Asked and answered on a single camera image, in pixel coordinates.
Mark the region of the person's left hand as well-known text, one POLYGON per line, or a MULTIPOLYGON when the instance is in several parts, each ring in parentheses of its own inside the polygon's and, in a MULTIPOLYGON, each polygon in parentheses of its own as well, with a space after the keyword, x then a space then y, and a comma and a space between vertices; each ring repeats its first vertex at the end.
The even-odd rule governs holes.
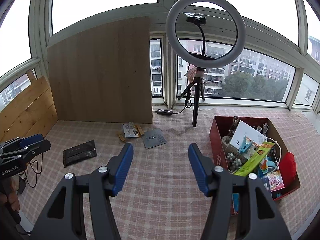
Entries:
POLYGON ((13 211, 20 211, 20 203, 17 196, 17 190, 20 188, 20 181, 18 175, 4 179, 1 182, 4 186, 5 193, 1 193, 1 206, 9 203, 13 211))

